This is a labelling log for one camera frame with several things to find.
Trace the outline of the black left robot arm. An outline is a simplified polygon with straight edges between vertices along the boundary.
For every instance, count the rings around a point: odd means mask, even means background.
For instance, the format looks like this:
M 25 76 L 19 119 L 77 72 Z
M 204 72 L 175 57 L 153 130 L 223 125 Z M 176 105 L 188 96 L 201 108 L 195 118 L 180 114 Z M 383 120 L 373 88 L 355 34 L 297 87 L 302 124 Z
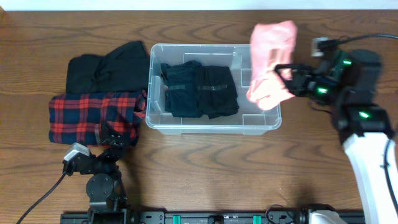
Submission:
M 128 223 L 130 214 L 126 208 L 127 195 L 116 162 L 124 157 L 129 141 L 105 121 L 100 128 L 100 144 L 107 148 L 98 156 L 79 154 L 73 165 L 75 172 L 92 175 L 86 185 L 86 193 L 90 198 L 87 222 Z

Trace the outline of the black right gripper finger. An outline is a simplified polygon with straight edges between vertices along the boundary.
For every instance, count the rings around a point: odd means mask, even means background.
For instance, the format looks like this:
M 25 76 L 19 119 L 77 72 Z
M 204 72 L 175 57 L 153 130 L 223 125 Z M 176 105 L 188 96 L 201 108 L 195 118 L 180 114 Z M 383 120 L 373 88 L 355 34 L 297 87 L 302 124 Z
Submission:
M 287 91 L 294 96 L 305 96 L 307 89 L 305 87 L 305 82 L 307 80 L 306 75 L 303 72 L 293 73 L 290 79 L 286 79 L 282 75 L 281 70 L 274 70 L 277 76 L 282 80 Z
M 291 69 L 294 72 L 301 72 L 301 71 L 312 71 L 314 68 L 312 66 L 305 64 L 290 63 L 290 64 L 278 64 L 275 66 L 274 71 L 278 73 L 279 70 L 283 69 Z

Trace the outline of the black garment with tape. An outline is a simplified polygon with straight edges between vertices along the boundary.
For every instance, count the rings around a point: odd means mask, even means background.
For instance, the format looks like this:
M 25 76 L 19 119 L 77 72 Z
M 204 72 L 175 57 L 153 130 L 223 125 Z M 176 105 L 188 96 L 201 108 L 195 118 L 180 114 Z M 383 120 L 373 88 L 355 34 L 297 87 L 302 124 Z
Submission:
M 210 119 L 238 112 L 236 85 L 229 67 L 202 66 L 195 70 L 198 109 Z

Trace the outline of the pink t-shirt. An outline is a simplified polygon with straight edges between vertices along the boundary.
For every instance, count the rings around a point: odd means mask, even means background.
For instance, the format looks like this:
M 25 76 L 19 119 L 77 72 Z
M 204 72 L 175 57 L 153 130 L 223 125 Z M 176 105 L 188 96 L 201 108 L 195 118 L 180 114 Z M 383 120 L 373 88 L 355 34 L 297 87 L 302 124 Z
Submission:
M 297 38 L 293 21 L 256 24 L 250 38 L 251 82 L 247 99 L 262 110 L 270 110 L 294 97 L 274 71 L 278 64 L 290 64 Z

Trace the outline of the dark navy garment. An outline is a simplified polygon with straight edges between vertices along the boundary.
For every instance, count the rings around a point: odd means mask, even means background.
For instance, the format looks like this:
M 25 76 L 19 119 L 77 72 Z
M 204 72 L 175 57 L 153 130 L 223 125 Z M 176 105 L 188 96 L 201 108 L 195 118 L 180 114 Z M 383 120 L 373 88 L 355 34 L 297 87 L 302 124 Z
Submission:
M 171 66 L 167 63 L 161 64 L 162 78 L 165 91 L 165 111 L 173 117 L 200 118 L 201 111 L 198 109 L 196 69 L 201 63 L 190 60 L 180 65 Z

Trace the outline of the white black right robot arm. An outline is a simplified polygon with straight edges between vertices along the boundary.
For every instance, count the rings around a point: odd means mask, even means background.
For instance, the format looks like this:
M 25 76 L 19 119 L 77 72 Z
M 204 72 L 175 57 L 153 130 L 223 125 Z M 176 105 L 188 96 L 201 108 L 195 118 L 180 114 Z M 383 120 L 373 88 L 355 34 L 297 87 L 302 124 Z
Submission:
M 354 170 L 366 223 L 397 223 L 397 163 L 387 111 L 375 104 L 381 57 L 372 51 L 334 50 L 317 67 L 278 64 L 275 73 L 297 97 L 329 106 L 331 123 Z

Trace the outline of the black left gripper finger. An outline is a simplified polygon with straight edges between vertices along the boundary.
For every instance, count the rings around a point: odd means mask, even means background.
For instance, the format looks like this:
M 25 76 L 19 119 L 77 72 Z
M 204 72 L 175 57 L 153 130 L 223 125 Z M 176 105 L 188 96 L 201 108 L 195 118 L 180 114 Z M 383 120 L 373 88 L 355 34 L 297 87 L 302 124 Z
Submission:
M 125 143 L 120 133 L 118 133 L 109 123 L 104 122 L 104 143 L 110 146 L 124 147 Z
M 98 146 L 107 145 L 107 129 L 104 123 L 95 125 L 95 139 Z

